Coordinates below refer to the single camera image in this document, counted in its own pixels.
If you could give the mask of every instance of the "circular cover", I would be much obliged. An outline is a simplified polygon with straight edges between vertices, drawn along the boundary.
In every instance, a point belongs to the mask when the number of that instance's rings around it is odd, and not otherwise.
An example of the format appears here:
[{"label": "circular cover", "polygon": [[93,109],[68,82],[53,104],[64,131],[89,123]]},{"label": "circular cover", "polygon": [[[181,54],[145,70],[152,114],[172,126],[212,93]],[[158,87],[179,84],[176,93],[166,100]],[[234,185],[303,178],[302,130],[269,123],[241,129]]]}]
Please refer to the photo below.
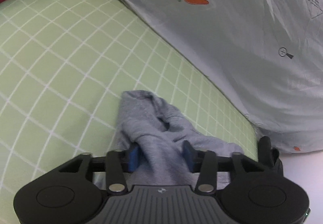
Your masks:
[{"label": "circular cover", "polygon": [[75,173],[40,177],[14,198],[15,212],[23,224],[81,224],[96,214],[101,203],[101,191]]},{"label": "circular cover", "polygon": [[221,203],[230,217],[246,224],[302,223],[309,207],[300,186],[272,172],[238,175],[222,191]]}]

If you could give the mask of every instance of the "bed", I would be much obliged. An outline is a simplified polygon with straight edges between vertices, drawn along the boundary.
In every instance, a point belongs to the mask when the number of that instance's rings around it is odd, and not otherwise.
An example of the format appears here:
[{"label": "bed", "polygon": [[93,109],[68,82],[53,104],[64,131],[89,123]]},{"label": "bed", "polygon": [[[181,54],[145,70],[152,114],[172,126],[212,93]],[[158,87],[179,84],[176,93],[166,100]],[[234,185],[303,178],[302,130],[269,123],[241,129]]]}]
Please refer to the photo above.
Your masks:
[{"label": "bed", "polygon": [[118,0],[0,4],[0,223],[18,224],[14,194],[114,139],[122,91],[177,106],[203,134],[257,159],[250,122],[183,55]]},{"label": "bed", "polygon": [[323,0],[123,0],[282,152],[323,149]]}]

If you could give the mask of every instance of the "white surface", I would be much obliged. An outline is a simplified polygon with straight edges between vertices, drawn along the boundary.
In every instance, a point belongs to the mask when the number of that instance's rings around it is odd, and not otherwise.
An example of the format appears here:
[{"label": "white surface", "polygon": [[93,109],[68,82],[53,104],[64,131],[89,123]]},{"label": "white surface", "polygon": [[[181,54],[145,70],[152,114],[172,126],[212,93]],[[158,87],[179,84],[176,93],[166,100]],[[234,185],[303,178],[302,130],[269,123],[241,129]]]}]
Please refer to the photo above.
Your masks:
[{"label": "white surface", "polygon": [[323,0],[124,1],[274,146],[323,149]]},{"label": "white surface", "polygon": [[284,176],[300,185],[308,194],[311,213],[305,224],[323,220],[323,152],[281,155]]}]

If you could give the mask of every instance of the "green grid mattress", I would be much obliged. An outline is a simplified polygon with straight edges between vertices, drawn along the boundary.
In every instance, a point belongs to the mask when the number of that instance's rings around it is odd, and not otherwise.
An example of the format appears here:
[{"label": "green grid mattress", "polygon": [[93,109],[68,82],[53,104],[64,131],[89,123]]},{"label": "green grid mattress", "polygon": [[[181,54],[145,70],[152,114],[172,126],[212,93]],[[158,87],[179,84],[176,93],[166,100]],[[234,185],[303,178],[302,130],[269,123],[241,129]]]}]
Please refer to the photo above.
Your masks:
[{"label": "green grid mattress", "polygon": [[19,223],[20,187],[79,153],[109,150],[120,95],[134,89],[256,159],[246,118],[118,0],[0,4],[0,224]]}]

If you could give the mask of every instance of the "crumpled gray fabric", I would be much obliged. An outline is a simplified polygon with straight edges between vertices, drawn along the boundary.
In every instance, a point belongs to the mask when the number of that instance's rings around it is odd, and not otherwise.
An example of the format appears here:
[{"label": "crumpled gray fabric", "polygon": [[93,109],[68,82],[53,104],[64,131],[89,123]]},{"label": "crumpled gray fabric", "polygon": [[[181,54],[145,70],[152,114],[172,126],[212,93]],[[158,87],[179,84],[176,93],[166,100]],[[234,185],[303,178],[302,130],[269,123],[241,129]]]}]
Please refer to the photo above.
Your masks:
[{"label": "crumpled gray fabric", "polygon": [[[127,179],[131,185],[191,185],[198,174],[189,172],[182,157],[183,141],[195,149],[211,150],[218,156],[243,152],[234,143],[204,136],[192,126],[178,108],[148,91],[123,92],[117,119],[115,149],[128,149],[137,142],[144,158]],[[227,172],[218,173],[217,189],[229,184]]]}]

